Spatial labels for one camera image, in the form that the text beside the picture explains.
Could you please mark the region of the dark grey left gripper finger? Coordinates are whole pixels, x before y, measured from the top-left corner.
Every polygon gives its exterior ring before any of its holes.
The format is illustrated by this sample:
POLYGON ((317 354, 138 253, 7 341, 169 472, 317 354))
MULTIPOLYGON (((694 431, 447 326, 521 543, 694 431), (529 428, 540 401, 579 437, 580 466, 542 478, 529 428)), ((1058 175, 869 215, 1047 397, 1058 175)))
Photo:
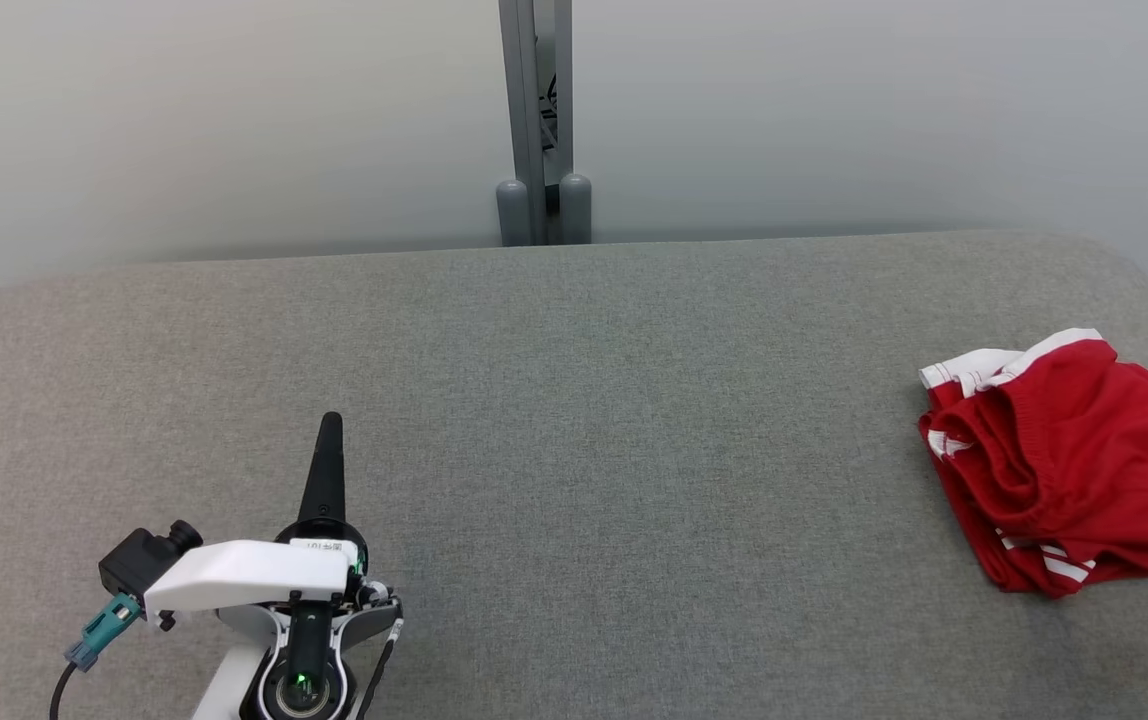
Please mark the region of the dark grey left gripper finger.
POLYGON ((346 521, 344 419, 338 413, 321 416, 298 509, 298 521, 321 518, 346 521))

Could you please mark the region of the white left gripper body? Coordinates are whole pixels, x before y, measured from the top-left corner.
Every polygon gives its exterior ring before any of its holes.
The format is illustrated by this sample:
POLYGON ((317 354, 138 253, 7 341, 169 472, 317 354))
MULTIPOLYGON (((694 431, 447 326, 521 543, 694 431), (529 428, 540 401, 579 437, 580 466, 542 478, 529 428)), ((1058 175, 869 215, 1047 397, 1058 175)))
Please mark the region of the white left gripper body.
POLYGON ((327 602, 364 575, 363 539, 232 539, 186 551, 144 593, 146 616, 287 603, 327 602))

